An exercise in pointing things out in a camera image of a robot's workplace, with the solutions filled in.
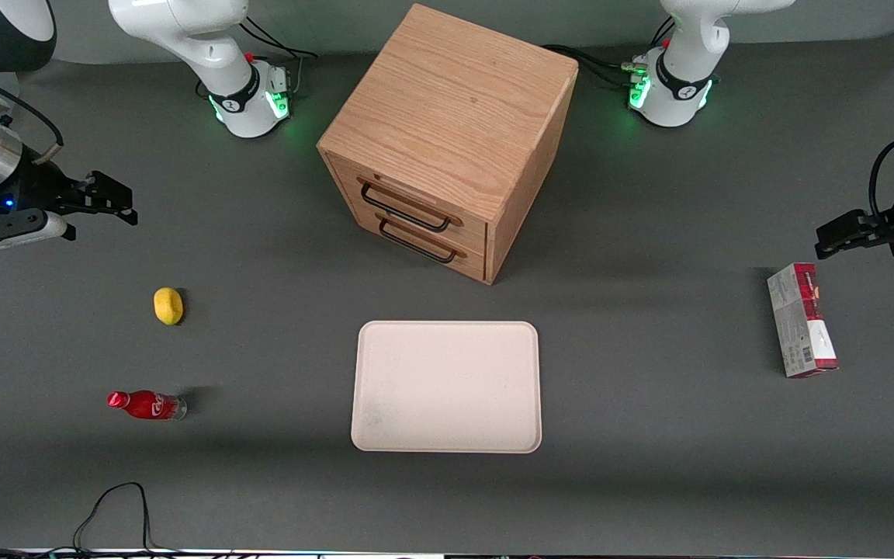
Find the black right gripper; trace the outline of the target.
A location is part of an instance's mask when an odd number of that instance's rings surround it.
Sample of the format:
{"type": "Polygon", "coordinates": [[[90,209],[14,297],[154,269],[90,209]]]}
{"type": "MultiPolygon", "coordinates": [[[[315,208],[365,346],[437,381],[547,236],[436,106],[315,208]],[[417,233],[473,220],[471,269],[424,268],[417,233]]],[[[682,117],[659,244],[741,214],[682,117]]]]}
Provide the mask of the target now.
{"type": "Polygon", "coordinates": [[[59,167],[53,162],[34,164],[22,159],[0,185],[0,215],[28,209],[61,216],[96,211],[130,226],[138,224],[133,191],[106,173],[92,171],[82,180],[59,179],[59,167]]]}

